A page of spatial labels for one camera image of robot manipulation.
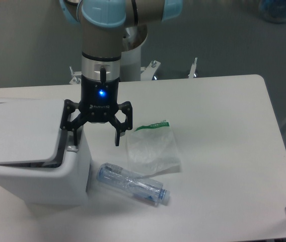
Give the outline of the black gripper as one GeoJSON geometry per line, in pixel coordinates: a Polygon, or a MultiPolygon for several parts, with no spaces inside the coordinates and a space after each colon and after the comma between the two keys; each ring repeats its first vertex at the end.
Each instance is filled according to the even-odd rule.
{"type": "Polygon", "coordinates": [[[133,128],[132,105],[130,101],[117,104],[120,79],[106,81],[88,79],[81,76],[81,100],[79,103],[64,100],[60,128],[73,133],[74,145],[78,146],[78,129],[88,119],[91,123],[111,123],[115,128],[115,146],[119,146],[120,137],[133,128]],[[71,120],[72,114],[79,110],[80,114],[71,120]],[[120,122],[116,113],[121,111],[125,121],[120,122]]]}

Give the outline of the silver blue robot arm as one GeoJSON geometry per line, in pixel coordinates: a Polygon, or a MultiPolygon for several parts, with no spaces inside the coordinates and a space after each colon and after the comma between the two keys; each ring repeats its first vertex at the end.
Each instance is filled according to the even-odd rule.
{"type": "Polygon", "coordinates": [[[65,100],[60,128],[73,133],[85,123],[111,123],[115,145],[132,129],[132,105],[117,102],[125,29],[181,14],[183,1],[60,1],[67,19],[82,27],[81,100],[65,100]]]}

